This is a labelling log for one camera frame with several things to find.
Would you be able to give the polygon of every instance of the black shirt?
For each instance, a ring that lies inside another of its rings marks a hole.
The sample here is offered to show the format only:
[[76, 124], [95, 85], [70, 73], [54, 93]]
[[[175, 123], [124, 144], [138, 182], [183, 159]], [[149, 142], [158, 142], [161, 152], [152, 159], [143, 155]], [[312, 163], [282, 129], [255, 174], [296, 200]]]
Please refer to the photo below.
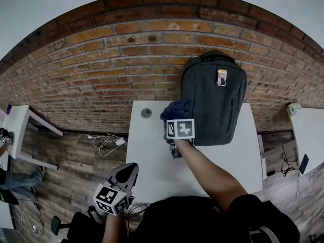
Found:
[[0, 168], [0, 184], [4, 184], [6, 181], [6, 172]]
[[216, 210], [215, 202], [203, 197], [171, 197], [149, 206], [131, 242], [272, 242], [268, 234], [250, 231], [270, 229], [280, 242], [298, 243], [296, 225], [271, 202], [242, 195], [227, 213]]

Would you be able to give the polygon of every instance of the smartphone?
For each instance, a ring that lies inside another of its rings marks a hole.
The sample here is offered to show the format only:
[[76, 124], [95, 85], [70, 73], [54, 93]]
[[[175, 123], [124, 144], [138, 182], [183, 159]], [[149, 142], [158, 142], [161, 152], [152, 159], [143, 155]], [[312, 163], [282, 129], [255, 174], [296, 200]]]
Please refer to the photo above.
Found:
[[303, 161], [302, 161], [302, 163], [299, 166], [299, 171], [300, 171], [300, 173], [302, 173], [302, 175], [305, 172], [305, 169], [307, 167], [308, 161], [309, 161], [308, 156], [307, 156], [307, 154], [305, 154], [304, 155], [304, 158], [303, 158]]

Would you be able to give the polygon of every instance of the gray backpack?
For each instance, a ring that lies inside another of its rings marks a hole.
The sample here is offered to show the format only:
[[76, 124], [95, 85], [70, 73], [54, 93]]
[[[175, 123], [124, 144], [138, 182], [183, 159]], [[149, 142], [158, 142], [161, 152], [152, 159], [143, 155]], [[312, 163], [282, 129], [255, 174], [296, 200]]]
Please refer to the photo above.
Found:
[[189, 60], [181, 80], [181, 100], [190, 102], [196, 146], [231, 142], [247, 89], [247, 75], [235, 60], [210, 51]]

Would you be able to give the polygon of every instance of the brick wall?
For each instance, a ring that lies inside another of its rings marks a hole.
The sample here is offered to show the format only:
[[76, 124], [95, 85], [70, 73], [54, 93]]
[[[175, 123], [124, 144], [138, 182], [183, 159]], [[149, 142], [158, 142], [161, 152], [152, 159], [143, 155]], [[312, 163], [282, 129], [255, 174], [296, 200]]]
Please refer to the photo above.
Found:
[[127, 133], [134, 100], [176, 100], [182, 65], [218, 49], [246, 71], [258, 131], [290, 129], [289, 102], [323, 108], [324, 51], [239, 0], [99, 0], [41, 26], [0, 62], [0, 107], [59, 128]]

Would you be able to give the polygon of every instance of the white table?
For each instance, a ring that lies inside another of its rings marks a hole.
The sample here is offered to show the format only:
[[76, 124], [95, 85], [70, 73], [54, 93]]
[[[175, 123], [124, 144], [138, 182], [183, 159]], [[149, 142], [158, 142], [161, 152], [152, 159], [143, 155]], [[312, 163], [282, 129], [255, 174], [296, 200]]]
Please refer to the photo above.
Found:
[[[132, 192], [136, 202], [153, 203], [171, 196], [206, 195], [182, 158], [172, 159], [163, 139], [164, 124], [159, 116], [170, 101], [134, 101], [131, 116], [127, 163], [139, 165]], [[143, 118], [141, 110], [152, 110]], [[231, 143], [197, 147], [212, 162], [231, 173], [248, 193], [261, 191], [261, 156], [249, 103], [242, 105]]]
[[290, 116], [299, 165], [305, 154], [309, 158], [303, 175], [324, 162], [324, 110], [301, 108], [300, 116]]
[[29, 105], [13, 106], [9, 115], [6, 115], [3, 123], [3, 128], [14, 133], [14, 144], [8, 147], [10, 155], [15, 159], [19, 158], [36, 165], [57, 170], [57, 166], [33, 159], [32, 155], [21, 152], [21, 145], [29, 117], [33, 118], [57, 135], [63, 136], [63, 132], [59, 131], [57, 128], [53, 127], [48, 122], [29, 110]]

